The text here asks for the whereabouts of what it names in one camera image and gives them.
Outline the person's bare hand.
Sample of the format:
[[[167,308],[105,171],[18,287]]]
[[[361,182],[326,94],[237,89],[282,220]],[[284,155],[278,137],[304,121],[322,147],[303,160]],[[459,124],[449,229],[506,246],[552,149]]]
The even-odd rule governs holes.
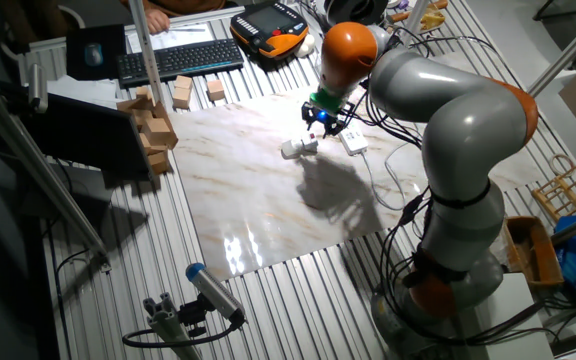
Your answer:
[[[147,9],[145,11],[147,26],[151,34],[158,34],[168,31],[170,19],[167,14],[158,9]]]

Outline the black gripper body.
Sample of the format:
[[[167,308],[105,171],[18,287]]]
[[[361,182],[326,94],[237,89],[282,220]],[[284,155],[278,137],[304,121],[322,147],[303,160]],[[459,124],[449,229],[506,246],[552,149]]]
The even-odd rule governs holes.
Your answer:
[[[346,128],[350,122],[354,104],[347,102],[336,112],[330,112],[307,101],[302,105],[302,112],[305,110],[311,110],[316,114],[317,120],[314,123],[321,123],[324,126],[327,122],[343,121]]]

